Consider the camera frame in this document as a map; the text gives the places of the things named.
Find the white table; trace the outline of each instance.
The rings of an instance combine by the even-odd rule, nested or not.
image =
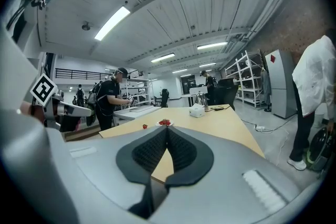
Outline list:
[[[194,105],[194,97],[195,96],[196,96],[195,94],[183,94],[183,95],[181,95],[181,97],[183,97],[183,98],[188,98],[189,106]]]
[[[132,112],[132,110],[130,109],[123,109],[123,110],[115,111],[113,113],[113,116],[121,118],[123,120],[133,121],[141,116],[145,116],[156,110],[159,110],[160,108],[161,108],[160,106],[153,106],[149,109],[146,109],[140,112]]]

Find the white lab coat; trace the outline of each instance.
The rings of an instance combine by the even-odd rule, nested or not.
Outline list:
[[[302,106],[302,115],[327,104],[328,118],[334,118],[336,49],[327,36],[308,46],[292,74]]]

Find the person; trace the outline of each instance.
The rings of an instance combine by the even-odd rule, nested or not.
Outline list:
[[[77,89],[77,105],[78,106],[84,106],[84,97],[85,97],[85,92],[82,89],[82,85],[78,85]]]
[[[207,90],[208,90],[208,93],[206,94],[206,97],[209,99],[208,105],[214,105],[215,104],[214,80],[205,70],[202,70],[201,76],[206,77],[205,85],[206,85]]]
[[[136,100],[120,97],[119,83],[122,82],[122,78],[127,78],[127,74],[126,69],[118,68],[111,79],[102,82],[100,85],[95,111],[102,131],[112,128],[113,110],[116,105],[134,104],[136,102]]]
[[[298,129],[287,163],[297,170],[307,167],[302,155],[309,147],[308,136],[314,123],[315,110],[323,102],[327,104],[327,130],[329,133],[333,131],[335,68],[336,29],[329,29],[324,36],[305,49],[292,74]]]

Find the floor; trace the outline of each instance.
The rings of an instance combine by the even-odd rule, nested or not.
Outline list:
[[[176,108],[183,106],[183,100],[169,100],[168,107]],[[287,164],[288,156],[292,150],[296,130],[297,116],[294,115],[286,120],[279,118],[263,109],[254,109],[252,105],[243,104],[236,100],[234,103],[237,115],[244,121],[264,126],[266,129],[273,130],[284,123],[288,122],[272,133],[262,133],[254,130],[254,125],[245,123],[258,145],[260,146],[265,158],[271,163],[277,165],[289,178],[291,178],[297,186],[303,190],[317,180],[317,173],[310,170],[298,171],[291,165]],[[319,129],[312,128],[309,140],[317,133]],[[100,139],[100,135],[90,137],[88,139]],[[164,200],[167,192],[163,184],[152,180],[152,191],[154,199],[154,207],[157,208]]]

